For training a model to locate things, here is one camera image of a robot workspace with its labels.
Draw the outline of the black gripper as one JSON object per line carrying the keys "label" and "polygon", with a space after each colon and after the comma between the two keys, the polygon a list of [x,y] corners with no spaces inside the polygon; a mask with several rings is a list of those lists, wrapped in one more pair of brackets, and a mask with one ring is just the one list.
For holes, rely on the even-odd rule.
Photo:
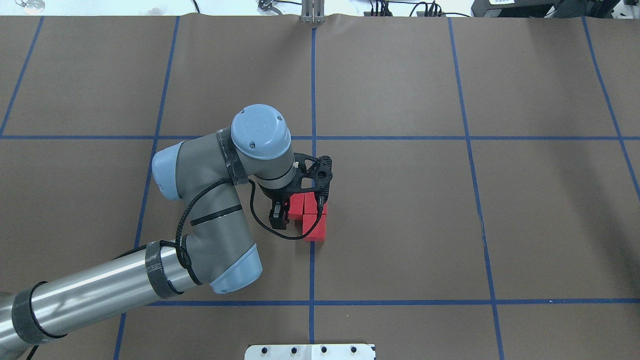
{"label": "black gripper", "polygon": [[279,188],[269,188],[261,184],[260,189],[267,198],[272,200],[269,212],[270,228],[272,230],[286,230],[290,223],[290,198],[294,194],[300,193],[301,184],[291,182]]}

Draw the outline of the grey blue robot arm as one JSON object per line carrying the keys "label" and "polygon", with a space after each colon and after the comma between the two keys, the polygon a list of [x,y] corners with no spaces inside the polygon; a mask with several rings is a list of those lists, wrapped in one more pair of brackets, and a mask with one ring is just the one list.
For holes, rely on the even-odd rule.
{"label": "grey blue robot arm", "polygon": [[281,112],[247,105],[230,126],[157,152],[151,171],[165,198],[183,202],[173,239],[144,244],[3,300],[3,360],[204,284],[228,294],[261,275],[237,186],[262,187],[272,198],[267,229],[286,228],[290,196],[284,189],[294,182],[297,166]]}

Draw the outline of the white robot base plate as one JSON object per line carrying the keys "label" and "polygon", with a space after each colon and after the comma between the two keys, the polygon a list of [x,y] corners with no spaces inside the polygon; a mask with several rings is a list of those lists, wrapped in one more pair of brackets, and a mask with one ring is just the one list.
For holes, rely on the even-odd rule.
{"label": "white robot base plate", "polygon": [[374,344],[256,344],[247,347],[245,360],[376,360]]}

